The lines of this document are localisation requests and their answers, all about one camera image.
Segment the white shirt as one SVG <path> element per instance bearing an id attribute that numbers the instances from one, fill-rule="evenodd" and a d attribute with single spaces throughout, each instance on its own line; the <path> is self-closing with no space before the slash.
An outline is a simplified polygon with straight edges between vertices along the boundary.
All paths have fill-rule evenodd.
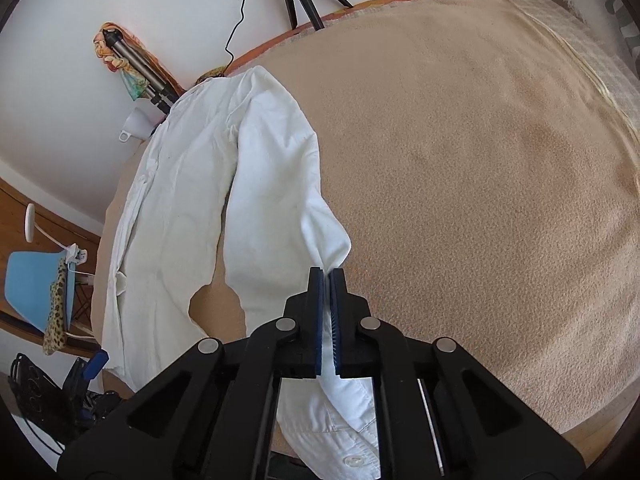
<path id="1" fill-rule="evenodd" d="M 192 88 L 152 135 L 115 232 L 101 342 L 139 390 L 206 331 L 194 295 L 217 269 L 248 332 L 280 318 L 350 239 L 321 194 L 318 139 L 295 99 L 255 66 Z"/>

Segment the leopard print cloth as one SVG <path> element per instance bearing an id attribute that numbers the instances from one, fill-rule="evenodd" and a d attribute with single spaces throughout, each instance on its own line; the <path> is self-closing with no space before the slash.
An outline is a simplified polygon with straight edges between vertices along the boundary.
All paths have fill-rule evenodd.
<path id="1" fill-rule="evenodd" d="M 66 344 L 66 278 L 67 266 L 65 259 L 61 258 L 55 279 L 50 285 L 50 311 L 42 341 L 42 350 L 46 356 L 52 356 Z"/>

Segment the white charger plug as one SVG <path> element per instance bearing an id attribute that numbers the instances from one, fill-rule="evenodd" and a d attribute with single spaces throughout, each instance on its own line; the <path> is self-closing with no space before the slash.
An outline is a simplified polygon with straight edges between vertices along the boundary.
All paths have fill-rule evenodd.
<path id="1" fill-rule="evenodd" d="M 71 244 L 65 248 L 65 263 L 70 266 L 81 266 L 88 260 L 88 252 L 80 248 L 77 244 Z"/>

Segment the light blue chair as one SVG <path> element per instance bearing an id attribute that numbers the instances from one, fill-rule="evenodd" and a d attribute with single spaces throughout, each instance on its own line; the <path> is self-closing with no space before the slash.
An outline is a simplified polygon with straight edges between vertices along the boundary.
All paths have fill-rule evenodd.
<path id="1" fill-rule="evenodd" d="M 75 263 L 65 252 L 12 252 L 6 265 L 4 298 L 24 320 L 45 332 L 54 307 L 52 287 L 62 288 L 63 330 L 70 329 L 75 298 Z"/>

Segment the white mug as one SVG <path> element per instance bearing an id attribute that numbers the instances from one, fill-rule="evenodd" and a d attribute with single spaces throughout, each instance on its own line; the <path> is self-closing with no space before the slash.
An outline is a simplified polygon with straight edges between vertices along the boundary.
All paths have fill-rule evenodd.
<path id="1" fill-rule="evenodd" d="M 160 121 L 148 114 L 143 108 L 135 107 L 125 120 L 118 140 L 126 143 L 131 139 L 146 141 L 155 132 Z"/>

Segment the folded grey tripod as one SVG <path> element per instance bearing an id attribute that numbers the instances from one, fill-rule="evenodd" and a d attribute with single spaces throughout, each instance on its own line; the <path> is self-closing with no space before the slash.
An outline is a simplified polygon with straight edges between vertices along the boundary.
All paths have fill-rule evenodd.
<path id="1" fill-rule="evenodd" d="M 118 69 L 125 74 L 134 100 L 148 99 L 161 112 L 168 114 L 179 96 L 175 85 L 148 56 L 126 39 L 121 30 L 104 28 L 102 34 L 114 60 L 125 62 Z"/>

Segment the white desk lamp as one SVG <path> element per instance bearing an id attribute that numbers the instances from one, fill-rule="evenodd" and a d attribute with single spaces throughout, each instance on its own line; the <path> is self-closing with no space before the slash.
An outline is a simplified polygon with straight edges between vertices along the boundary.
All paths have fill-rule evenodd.
<path id="1" fill-rule="evenodd" d="M 73 248 L 63 245 L 56 238 L 47 233 L 43 228 L 40 228 L 40 226 L 38 226 L 36 221 L 36 206 L 34 203 L 28 203 L 25 208 L 24 215 L 24 237 L 27 243 L 32 243 L 34 241 L 35 232 L 39 232 L 47 240 L 50 240 L 50 242 L 58 246 L 58 248 L 65 250 L 67 255 L 74 254 Z"/>

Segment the colourful patterned scarf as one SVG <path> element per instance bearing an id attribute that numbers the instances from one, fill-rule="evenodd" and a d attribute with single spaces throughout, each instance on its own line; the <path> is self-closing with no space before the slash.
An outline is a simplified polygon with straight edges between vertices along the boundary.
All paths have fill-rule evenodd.
<path id="1" fill-rule="evenodd" d="M 133 101 L 147 100 L 167 115 L 186 92 L 136 36 L 115 23 L 101 26 L 93 38 L 93 50 L 104 66 L 120 77 Z"/>

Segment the orange floral bed sheet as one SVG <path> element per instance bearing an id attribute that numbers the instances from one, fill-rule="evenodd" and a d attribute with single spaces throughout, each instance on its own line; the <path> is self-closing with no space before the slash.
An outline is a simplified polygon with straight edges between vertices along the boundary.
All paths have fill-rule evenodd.
<path id="1" fill-rule="evenodd" d="M 322 18 L 322 21 L 323 21 L 323 24 L 325 24 L 326 26 L 329 26 L 329 24 L 331 24 L 334 21 L 340 20 L 341 18 L 350 18 L 352 15 L 360 11 L 375 10 L 378 8 L 382 8 L 382 6 L 389 6 L 392 3 L 401 3 L 401 2 L 408 2 L 408 1 L 413 1 L 413 0 L 367 0 L 367 1 L 363 1 L 362 3 L 356 4 L 356 6 L 353 6 L 352 8 L 336 10 L 330 14 L 326 14 Z M 245 54 L 237 58 L 235 61 L 233 61 L 231 65 L 224 70 L 224 76 L 230 76 L 231 74 L 239 70 L 241 67 L 248 64 L 249 62 L 252 62 L 259 55 L 264 54 L 269 49 L 277 46 L 281 42 L 285 40 L 289 40 L 291 38 L 295 38 L 296 36 L 299 36 L 303 32 L 313 32 L 313 31 L 314 31 L 314 28 L 311 26 L 311 24 L 307 23 L 307 24 L 299 25 L 296 28 L 289 30 L 288 32 L 284 32 L 283 34 L 277 37 L 274 37 L 264 42 L 263 44 L 260 44 L 258 47 L 252 50 L 249 50 L 248 52 L 246 52 Z"/>

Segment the checked woven bed cover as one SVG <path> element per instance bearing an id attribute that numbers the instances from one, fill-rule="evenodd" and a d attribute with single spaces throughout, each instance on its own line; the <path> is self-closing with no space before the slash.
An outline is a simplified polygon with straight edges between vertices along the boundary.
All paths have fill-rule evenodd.
<path id="1" fill-rule="evenodd" d="M 639 133 L 639 79 L 581 20 L 552 0 L 508 0 L 544 28 L 591 78 L 602 96 Z"/>

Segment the green white patterned pillow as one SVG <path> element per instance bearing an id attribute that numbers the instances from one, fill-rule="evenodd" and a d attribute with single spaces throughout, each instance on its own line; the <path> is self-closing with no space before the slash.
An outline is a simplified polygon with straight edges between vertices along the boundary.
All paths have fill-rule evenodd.
<path id="1" fill-rule="evenodd" d="M 639 27 L 623 0 L 564 0 L 570 10 L 639 77 Z"/>

